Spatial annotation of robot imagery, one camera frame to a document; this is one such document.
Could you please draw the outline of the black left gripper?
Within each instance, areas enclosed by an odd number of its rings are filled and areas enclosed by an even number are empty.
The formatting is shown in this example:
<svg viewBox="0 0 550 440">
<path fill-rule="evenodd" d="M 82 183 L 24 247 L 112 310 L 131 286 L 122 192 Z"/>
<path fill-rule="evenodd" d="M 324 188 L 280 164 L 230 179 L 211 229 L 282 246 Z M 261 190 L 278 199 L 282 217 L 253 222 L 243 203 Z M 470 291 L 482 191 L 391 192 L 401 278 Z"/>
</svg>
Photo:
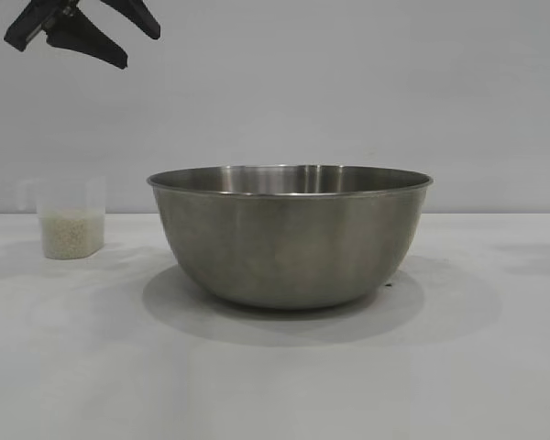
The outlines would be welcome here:
<svg viewBox="0 0 550 440">
<path fill-rule="evenodd" d="M 160 23 L 142 0 L 102 0 L 151 39 L 160 39 Z M 54 48 L 76 51 L 105 61 L 118 69 L 127 67 L 127 53 L 102 32 L 72 0 L 31 0 L 8 27 L 4 42 L 25 50 L 38 33 L 47 34 Z"/>
</svg>

